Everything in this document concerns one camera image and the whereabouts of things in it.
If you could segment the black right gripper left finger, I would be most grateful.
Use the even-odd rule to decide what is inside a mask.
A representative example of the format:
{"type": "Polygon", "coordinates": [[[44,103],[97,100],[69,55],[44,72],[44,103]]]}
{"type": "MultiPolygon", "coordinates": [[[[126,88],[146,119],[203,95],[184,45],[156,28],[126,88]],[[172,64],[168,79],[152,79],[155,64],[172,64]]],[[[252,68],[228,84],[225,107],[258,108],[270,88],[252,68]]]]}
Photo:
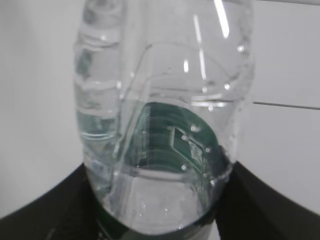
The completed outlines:
{"type": "Polygon", "coordinates": [[[80,165],[50,191],[0,219],[2,240],[104,240],[80,165]]]}

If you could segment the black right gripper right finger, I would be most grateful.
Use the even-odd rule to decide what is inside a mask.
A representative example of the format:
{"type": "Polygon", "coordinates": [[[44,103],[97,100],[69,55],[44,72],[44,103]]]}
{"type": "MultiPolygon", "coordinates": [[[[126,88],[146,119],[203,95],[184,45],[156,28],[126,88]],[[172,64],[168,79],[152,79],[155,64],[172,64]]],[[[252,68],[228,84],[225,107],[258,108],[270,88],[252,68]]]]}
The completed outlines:
{"type": "Polygon", "coordinates": [[[318,240],[320,216],[283,196],[241,163],[233,166],[215,217],[222,240],[318,240]]]}

